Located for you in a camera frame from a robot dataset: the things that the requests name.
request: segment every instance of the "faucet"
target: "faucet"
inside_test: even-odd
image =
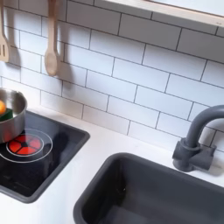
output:
[[[205,126],[219,118],[224,118],[224,105],[207,108],[194,118],[186,138],[178,141],[172,155],[173,165],[178,170],[182,172],[191,172],[196,168],[209,170],[216,146],[212,146],[209,150],[202,150],[199,140]]]

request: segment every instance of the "black stovetop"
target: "black stovetop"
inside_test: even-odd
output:
[[[23,133],[0,144],[0,192],[33,202],[88,139],[85,131],[26,112]]]

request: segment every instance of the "wooden utensil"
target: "wooden utensil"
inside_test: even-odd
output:
[[[59,0],[48,0],[48,7],[48,48],[45,53],[45,69],[49,75],[54,76],[60,66],[60,56],[57,50]]]
[[[9,62],[9,43],[4,34],[4,0],[0,0],[0,60]]]

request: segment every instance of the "pot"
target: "pot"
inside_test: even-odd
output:
[[[27,101],[20,92],[6,88],[0,88],[0,101],[13,111],[13,118],[0,122],[0,144],[3,144],[19,136],[24,130]]]

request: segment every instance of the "dark gray sink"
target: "dark gray sink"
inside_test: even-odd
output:
[[[80,196],[73,217],[76,224],[224,224],[224,189],[116,154]]]

